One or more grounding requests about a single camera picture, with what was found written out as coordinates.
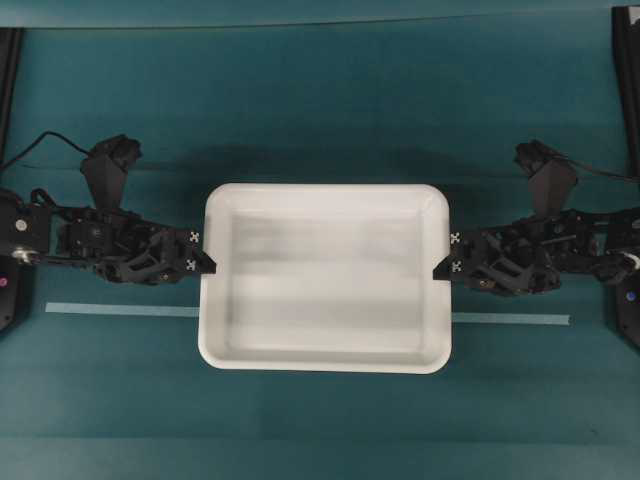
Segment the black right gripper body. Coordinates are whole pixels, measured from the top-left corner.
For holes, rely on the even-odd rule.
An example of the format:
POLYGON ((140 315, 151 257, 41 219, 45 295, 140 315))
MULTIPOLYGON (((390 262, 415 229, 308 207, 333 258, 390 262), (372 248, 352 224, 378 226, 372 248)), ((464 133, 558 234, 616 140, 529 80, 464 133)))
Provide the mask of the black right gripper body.
POLYGON ((597 251, 596 236, 610 216, 566 210, 508 225, 462 233, 462 283, 499 296, 542 294, 561 286, 561 276, 610 282, 610 256, 597 251))

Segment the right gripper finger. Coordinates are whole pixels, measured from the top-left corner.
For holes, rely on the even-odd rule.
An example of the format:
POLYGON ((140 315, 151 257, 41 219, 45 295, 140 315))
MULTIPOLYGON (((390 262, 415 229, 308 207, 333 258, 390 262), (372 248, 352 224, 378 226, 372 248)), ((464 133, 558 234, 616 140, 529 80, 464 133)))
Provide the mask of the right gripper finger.
POLYGON ((465 232, 464 231, 456 231, 450 234, 449 238, 449 248, 451 250, 460 250, 465 245, 465 232))
POLYGON ((451 253, 433 269, 434 280, 463 280, 466 273, 467 259, 464 256, 451 253))

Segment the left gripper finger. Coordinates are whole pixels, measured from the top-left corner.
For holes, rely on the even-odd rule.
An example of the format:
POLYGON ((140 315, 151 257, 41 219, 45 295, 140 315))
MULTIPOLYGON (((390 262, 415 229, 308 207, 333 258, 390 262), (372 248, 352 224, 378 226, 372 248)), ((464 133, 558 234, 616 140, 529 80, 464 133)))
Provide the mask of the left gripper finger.
POLYGON ((215 274, 217 270, 216 262, 199 248, 184 251, 183 266, 187 274, 215 274))
POLYGON ((196 230, 185 231, 185 245, 189 250, 203 249, 203 235, 196 230))

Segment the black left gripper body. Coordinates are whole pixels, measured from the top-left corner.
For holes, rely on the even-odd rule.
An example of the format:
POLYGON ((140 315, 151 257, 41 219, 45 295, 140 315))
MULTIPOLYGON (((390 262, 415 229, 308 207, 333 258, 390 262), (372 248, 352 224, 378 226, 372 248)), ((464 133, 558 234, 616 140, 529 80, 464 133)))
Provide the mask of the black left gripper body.
POLYGON ((64 207, 54 216, 53 266, 81 268, 111 283, 160 285, 190 274, 184 230, 149 222, 123 210, 64 207))

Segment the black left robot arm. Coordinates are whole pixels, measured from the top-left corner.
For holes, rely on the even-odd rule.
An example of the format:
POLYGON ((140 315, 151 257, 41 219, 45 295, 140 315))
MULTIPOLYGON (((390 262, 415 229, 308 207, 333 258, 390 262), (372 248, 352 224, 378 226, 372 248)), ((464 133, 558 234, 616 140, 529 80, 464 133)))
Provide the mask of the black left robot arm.
POLYGON ((65 207, 36 189, 29 203, 1 191, 1 329, 15 322, 22 266, 93 272, 111 283, 175 284, 214 274, 201 235, 154 223, 122 209, 65 207))

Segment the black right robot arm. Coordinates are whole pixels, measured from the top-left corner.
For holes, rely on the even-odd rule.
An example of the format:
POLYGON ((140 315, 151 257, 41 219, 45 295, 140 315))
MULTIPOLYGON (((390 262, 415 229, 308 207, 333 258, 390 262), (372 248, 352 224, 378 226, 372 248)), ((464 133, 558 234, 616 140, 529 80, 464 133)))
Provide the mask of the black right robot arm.
POLYGON ((639 345, 639 210, 565 210, 510 224, 455 231, 433 278, 503 297, 561 287, 564 274, 615 289, 616 326, 639 345))

